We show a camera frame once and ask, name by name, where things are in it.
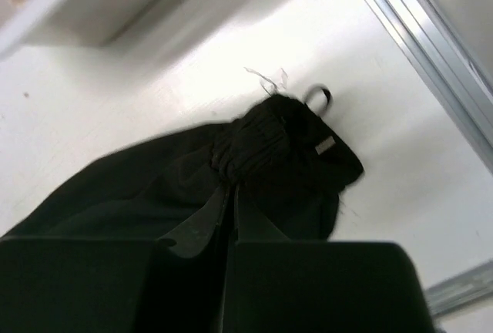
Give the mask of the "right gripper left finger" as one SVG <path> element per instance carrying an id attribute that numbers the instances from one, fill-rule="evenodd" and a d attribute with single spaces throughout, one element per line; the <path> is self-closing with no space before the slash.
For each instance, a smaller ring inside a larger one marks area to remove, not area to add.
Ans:
<path id="1" fill-rule="evenodd" d="M 213 332 L 230 192 L 155 239 L 1 241 L 3 332 Z"/>

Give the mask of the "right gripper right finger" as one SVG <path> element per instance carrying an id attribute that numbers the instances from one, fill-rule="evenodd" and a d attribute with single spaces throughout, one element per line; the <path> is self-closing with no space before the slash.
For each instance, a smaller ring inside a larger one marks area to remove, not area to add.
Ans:
<path id="1" fill-rule="evenodd" d="M 237 189 L 225 332 L 432 332 L 414 264 L 388 242 L 291 240 Z"/>

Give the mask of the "black trousers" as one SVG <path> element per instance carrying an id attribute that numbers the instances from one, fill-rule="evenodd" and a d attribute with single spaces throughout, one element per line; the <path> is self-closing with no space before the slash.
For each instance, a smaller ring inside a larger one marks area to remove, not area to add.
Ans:
<path id="1" fill-rule="evenodd" d="M 282 94 L 226 122 L 194 126 L 92 162 L 8 236 L 158 238 L 241 193 L 287 237 L 325 240 L 340 194 L 364 168 L 305 103 Z"/>

